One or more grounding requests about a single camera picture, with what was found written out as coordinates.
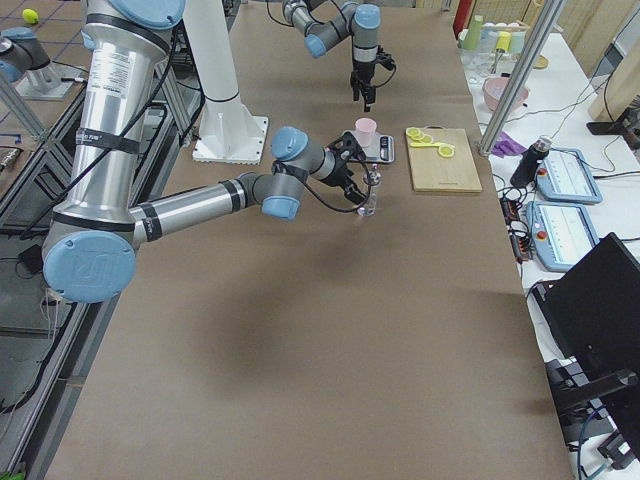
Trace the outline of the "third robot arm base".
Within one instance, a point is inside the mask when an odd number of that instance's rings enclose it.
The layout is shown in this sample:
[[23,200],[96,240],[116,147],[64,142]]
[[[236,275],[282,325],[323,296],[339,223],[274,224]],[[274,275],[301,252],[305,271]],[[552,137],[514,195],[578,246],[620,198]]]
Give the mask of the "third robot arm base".
[[60,100],[72,86],[64,81],[36,34],[27,27],[1,32],[1,75],[25,99]]

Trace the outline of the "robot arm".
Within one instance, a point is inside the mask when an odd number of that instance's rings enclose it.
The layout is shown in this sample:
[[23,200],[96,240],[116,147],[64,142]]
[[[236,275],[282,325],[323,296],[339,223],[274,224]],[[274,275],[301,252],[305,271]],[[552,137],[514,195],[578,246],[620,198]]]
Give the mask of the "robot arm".
[[233,159],[262,144],[268,121],[254,117],[237,89],[227,22],[217,1],[90,1],[84,32],[93,44],[71,181],[51,210],[43,275],[62,298],[100,303],[132,280],[145,242],[260,205],[291,220],[310,179],[342,189],[353,208],[370,196],[353,181],[362,162],[351,134],[329,145],[280,129],[268,174],[246,173],[137,206],[130,203],[143,118],[168,78],[179,30],[187,34],[204,96],[201,145]]
[[350,86],[353,99],[363,101],[363,110],[369,112],[376,102],[377,90],[386,83],[374,82],[378,65],[391,73],[397,71],[392,55],[379,42],[381,10],[375,4],[346,1],[335,4],[337,15],[321,21],[313,11],[320,1],[283,1],[283,19],[280,25],[298,30],[310,55],[317,59],[327,54],[342,41],[351,41],[352,71]]

